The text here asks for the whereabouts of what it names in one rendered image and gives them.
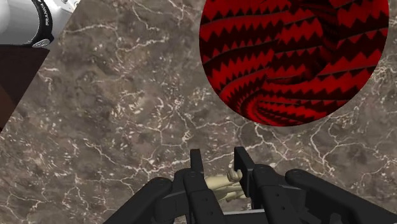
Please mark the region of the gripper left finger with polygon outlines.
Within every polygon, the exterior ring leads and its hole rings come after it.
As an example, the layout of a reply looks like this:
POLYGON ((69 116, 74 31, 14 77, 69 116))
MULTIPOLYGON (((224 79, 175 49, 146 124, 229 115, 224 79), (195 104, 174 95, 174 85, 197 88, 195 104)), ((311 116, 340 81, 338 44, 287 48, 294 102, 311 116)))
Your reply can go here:
POLYGON ((205 183, 199 149, 190 151, 189 168, 177 171, 173 180, 151 179, 104 224, 174 224, 180 216, 186 216, 188 224, 226 224, 205 183))

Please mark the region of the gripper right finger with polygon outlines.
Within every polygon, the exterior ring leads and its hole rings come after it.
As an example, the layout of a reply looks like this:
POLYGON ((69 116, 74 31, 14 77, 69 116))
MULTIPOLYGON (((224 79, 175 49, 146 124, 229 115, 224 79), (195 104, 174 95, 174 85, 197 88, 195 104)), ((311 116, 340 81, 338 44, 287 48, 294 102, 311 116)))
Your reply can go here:
POLYGON ((234 169, 253 209, 264 209, 268 224, 397 224, 397 214, 307 171, 284 176, 255 164, 246 149, 234 148, 234 169))

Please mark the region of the beige figure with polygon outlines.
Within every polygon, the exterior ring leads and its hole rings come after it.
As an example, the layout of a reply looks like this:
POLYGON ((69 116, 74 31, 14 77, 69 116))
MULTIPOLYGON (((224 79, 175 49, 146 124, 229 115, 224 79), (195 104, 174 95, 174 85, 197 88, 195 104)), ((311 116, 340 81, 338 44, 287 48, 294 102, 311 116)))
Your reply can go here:
POLYGON ((205 178, 206 185, 212 190, 218 202, 230 202, 235 199, 245 199, 246 196, 240 185, 241 170, 230 168, 226 175, 209 176, 205 178))

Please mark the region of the red black zigzag bowl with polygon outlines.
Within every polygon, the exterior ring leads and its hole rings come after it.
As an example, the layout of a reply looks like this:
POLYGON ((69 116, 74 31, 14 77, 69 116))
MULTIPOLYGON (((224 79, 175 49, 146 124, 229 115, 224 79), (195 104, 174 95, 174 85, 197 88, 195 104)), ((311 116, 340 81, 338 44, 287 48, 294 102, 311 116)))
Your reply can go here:
POLYGON ((213 90, 236 113, 302 125, 364 87, 388 26, 388 0, 206 0, 200 57, 213 90))

